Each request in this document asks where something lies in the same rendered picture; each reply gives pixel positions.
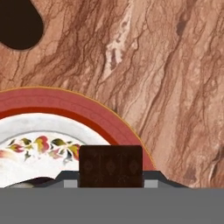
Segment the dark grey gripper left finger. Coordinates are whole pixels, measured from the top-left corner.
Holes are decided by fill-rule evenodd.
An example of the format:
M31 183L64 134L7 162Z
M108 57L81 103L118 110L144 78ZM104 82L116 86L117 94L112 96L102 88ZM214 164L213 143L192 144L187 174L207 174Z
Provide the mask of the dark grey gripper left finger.
M55 179L49 180L39 187L77 188L79 186L79 173L77 171L62 171Z

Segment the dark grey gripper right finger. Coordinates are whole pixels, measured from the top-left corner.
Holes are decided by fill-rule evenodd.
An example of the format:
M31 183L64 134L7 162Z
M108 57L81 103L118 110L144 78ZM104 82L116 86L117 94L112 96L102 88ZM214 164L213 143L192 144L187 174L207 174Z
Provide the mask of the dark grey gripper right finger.
M143 173L143 187L144 188L186 188L178 182L168 179L161 171L145 171Z

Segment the dark brown chocolate bar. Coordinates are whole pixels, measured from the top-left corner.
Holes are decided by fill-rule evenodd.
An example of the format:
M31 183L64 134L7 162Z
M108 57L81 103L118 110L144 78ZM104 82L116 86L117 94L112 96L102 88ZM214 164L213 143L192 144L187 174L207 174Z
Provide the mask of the dark brown chocolate bar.
M80 187L142 187L140 145L87 145L79 151Z

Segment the red-rimmed floral white plate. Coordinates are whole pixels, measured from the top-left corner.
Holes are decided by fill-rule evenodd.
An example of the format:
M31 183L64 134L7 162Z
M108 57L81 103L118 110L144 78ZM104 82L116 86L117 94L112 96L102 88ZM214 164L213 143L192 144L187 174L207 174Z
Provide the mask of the red-rimmed floral white plate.
M96 101L50 88L0 93L0 187L34 187L62 171L79 172L87 145L140 145L143 173L155 168L140 138Z

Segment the dark brown rounded object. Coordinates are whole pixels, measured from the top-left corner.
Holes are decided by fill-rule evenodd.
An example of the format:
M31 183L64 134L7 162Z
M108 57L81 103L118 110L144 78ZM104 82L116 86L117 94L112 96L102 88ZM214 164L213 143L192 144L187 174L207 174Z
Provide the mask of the dark brown rounded object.
M32 0L0 0L0 43L14 50L34 47L44 32Z

